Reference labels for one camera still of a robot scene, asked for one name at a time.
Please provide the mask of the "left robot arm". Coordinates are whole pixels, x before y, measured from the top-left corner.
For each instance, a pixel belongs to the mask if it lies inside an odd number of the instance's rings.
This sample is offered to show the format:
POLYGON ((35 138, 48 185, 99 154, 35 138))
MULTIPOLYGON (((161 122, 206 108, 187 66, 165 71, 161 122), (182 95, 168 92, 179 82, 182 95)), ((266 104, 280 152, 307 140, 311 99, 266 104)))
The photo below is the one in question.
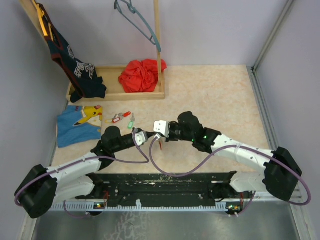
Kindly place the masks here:
POLYGON ((70 199, 97 199, 103 195, 104 183, 97 173, 117 161, 115 154, 140 148, 154 136, 141 128, 122 135, 116 126, 108 127, 95 148, 75 160, 55 167, 34 166, 14 194, 14 202, 36 219, 53 204, 70 199))

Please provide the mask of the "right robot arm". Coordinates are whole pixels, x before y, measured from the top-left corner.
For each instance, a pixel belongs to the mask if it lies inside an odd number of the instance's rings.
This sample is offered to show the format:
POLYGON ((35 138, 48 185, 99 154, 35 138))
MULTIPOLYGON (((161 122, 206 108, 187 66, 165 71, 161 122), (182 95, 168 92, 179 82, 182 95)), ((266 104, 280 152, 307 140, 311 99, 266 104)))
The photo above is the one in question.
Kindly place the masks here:
POLYGON ((214 154, 254 170, 235 173, 223 185, 223 192, 235 198, 240 192, 268 192, 288 202, 298 184, 302 171, 291 153, 278 147, 276 150, 253 147, 226 136, 220 131, 203 127, 192 112, 181 113, 177 121, 166 124, 166 141, 186 141, 200 152, 214 154))

